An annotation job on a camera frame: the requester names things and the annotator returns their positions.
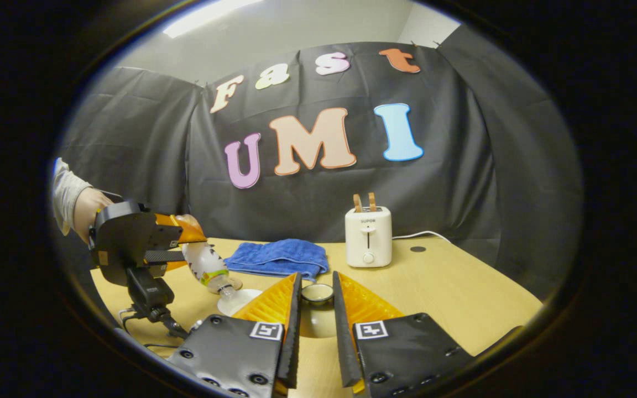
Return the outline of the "white toaster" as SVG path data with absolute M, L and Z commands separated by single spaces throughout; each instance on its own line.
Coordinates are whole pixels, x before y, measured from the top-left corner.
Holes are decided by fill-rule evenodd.
M 363 207 L 344 215 L 346 262 L 353 268 L 383 268 L 393 257 L 391 211 L 377 206 L 375 211 Z

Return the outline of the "water bottle with white label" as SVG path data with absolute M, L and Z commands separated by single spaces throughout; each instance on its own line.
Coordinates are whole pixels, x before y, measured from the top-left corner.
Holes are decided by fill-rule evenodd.
M 180 250 L 194 277 L 209 292 L 218 294 L 222 302 L 236 298 L 241 283 L 230 277 L 227 265 L 208 243 L 197 219 L 191 214 L 174 215 L 173 219 L 182 227 Z

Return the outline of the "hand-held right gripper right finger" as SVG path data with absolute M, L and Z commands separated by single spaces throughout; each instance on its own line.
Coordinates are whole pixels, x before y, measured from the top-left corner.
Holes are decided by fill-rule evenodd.
M 333 289 L 341 378 L 354 398 L 435 396 L 475 361 L 427 313 L 405 315 L 338 271 Z

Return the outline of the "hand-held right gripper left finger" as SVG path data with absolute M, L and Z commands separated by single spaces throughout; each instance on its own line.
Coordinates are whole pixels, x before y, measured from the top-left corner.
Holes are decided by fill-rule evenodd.
M 291 274 L 235 315 L 210 315 L 168 361 L 231 396 L 286 395 L 297 384 L 301 287 L 301 275 Z

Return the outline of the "white teacup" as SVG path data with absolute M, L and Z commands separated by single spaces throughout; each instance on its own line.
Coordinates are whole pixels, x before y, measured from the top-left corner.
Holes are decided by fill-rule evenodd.
M 234 288 L 226 287 L 220 290 L 220 299 L 217 303 L 217 309 L 223 315 L 232 317 L 238 311 L 243 309 L 245 305 L 262 294 L 262 291 L 255 289 L 243 288 L 235 290 Z

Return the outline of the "black backdrop cloth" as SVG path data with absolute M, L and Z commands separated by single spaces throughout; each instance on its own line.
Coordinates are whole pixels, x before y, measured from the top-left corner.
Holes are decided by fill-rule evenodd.
M 58 152 L 96 188 L 189 212 L 210 237 L 344 240 L 374 192 L 393 230 L 440 232 L 543 300 L 576 253 L 584 187 L 546 91 L 462 25 L 438 48 L 337 43 L 276 53 L 211 112 L 201 87 L 116 66 Z

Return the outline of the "blue towel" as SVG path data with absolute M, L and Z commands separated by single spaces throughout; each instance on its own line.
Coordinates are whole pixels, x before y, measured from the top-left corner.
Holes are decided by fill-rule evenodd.
M 298 273 L 304 280 L 313 282 L 330 269 L 326 250 L 301 239 L 265 244 L 244 242 L 225 259 L 225 264 L 241 274 L 285 277 Z

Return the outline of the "white teacup lid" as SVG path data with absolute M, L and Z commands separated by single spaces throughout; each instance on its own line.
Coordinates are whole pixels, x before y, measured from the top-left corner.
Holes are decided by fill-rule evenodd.
M 336 336 L 336 321 L 332 286 L 315 283 L 300 291 L 301 320 L 299 335 L 307 338 Z

